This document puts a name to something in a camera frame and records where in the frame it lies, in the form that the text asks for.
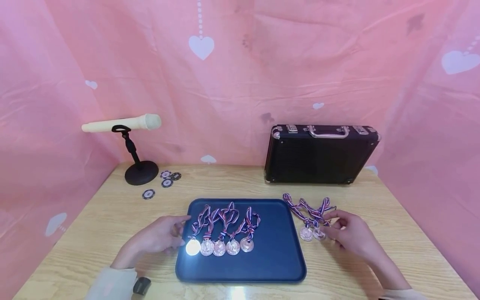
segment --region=plastic tray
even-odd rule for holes
[[[292,214],[286,203],[280,199],[196,199],[188,208],[192,219],[185,224],[183,239],[188,241],[192,234],[192,222],[203,210],[205,204],[212,209],[225,208],[233,201],[240,217],[228,232],[238,227],[245,217],[248,206],[260,215],[261,222],[253,237],[252,252],[240,250],[237,255],[221,257],[203,256],[198,253],[190,256],[185,247],[179,249],[175,273],[185,282],[249,282],[249,283],[298,283],[307,275],[300,243],[293,223]],[[212,240],[217,240],[222,223],[217,222]],[[202,242],[203,228],[197,239]],[[240,242],[245,235],[235,237]]]

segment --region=dotted line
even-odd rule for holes
[[[475,37],[475,40],[473,42],[470,43],[470,46],[467,48],[468,51],[465,51],[463,52],[463,55],[468,55],[470,54],[470,51],[473,50],[473,48],[475,47],[475,45],[478,44],[478,42],[480,41],[480,35],[476,36]]]
[[[204,26],[202,25],[203,21],[202,21],[202,2],[201,0],[198,0],[197,2],[197,6],[198,6],[198,34],[200,35],[199,38],[202,39],[203,38],[203,28]]]

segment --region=microphone stand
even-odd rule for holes
[[[125,139],[125,146],[135,162],[135,164],[131,165],[125,172],[125,180],[131,185],[146,184],[158,175],[158,166],[153,161],[140,161],[137,155],[137,148],[129,137],[128,133],[130,131],[132,130],[124,125],[115,125],[112,127],[112,132],[121,132],[122,138]]]

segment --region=white heart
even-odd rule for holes
[[[209,164],[216,163],[216,159],[211,155],[205,155],[204,157],[200,158],[200,160]]]
[[[471,70],[480,64],[480,55],[464,55],[460,51],[450,51],[442,57],[442,67],[449,75]]]
[[[313,109],[321,109],[324,107],[325,103],[314,103],[313,104]]]
[[[198,36],[191,36],[188,40],[188,45],[190,49],[198,56],[201,60],[205,60],[210,53],[212,53],[215,43],[211,37],[204,37],[200,39]]]
[[[95,81],[85,80],[85,84],[87,86],[93,88],[94,90],[96,90],[96,88],[98,88],[98,85],[96,84]]]
[[[371,170],[373,173],[375,173],[375,175],[378,176],[378,170],[376,166],[368,166],[368,167],[365,167],[365,169]]]
[[[56,216],[53,216],[47,225],[47,230],[45,230],[45,236],[49,237],[55,233],[57,228],[62,225],[62,223],[67,219],[67,213],[60,213]]]

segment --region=briefcase handle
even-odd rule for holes
[[[316,134],[313,125],[308,125],[308,132],[310,132],[310,135],[316,139],[344,139],[348,136],[348,126],[341,126],[341,129],[343,134]]]

